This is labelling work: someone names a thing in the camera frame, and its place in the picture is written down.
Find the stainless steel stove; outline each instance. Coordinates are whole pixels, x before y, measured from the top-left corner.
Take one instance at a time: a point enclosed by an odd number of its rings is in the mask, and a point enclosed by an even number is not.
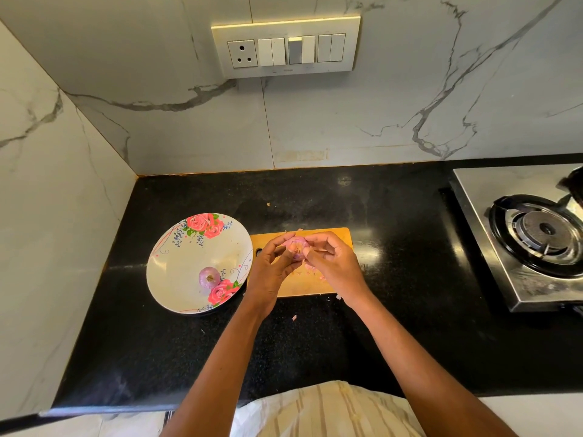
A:
[[[452,188],[510,311],[583,305],[580,166],[454,170]]]

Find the floral plate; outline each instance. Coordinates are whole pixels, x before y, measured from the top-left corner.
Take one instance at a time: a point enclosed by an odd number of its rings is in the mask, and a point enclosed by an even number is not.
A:
[[[197,314],[229,300],[251,269],[253,245],[241,223],[219,213],[190,216],[156,242],[148,259],[146,279],[154,299],[176,313]],[[220,272],[212,290],[198,282],[205,267]]]

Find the person's left hand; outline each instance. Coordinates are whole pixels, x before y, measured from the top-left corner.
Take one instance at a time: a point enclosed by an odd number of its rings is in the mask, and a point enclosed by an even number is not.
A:
[[[283,280],[302,264],[302,261],[294,261],[294,253],[282,245],[294,236],[295,233],[292,232],[273,238],[253,261],[247,278],[247,291],[241,304],[258,310],[262,319],[275,306]]]

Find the onion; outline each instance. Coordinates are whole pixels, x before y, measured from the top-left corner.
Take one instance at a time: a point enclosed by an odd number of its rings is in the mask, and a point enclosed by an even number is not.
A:
[[[205,267],[198,274],[198,283],[209,290],[220,284],[220,274],[214,267]]]
[[[294,236],[283,243],[287,249],[294,253],[293,260],[304,260],[305,256],[303,250],[309,247],[310,244],[304,239],[303,236]]]

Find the pink rose print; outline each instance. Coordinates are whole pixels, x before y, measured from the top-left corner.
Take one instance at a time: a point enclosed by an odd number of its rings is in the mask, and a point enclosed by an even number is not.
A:
[[[223,226],[223,221],[213,218],[205,231],[205,236],[209,239],[218,236],[223,231]]]
[[[239,287],[233,288],[233,283],[229,279],[223,279],[219,285],[210,290],[208,301],[211,305],[217,305],[231,298]]]
[[[194,231],[204,231],[209,226],[210,221],[213,220],[212,213],[195,214],[194,216],[186,218],[186,226],[192,228]]]

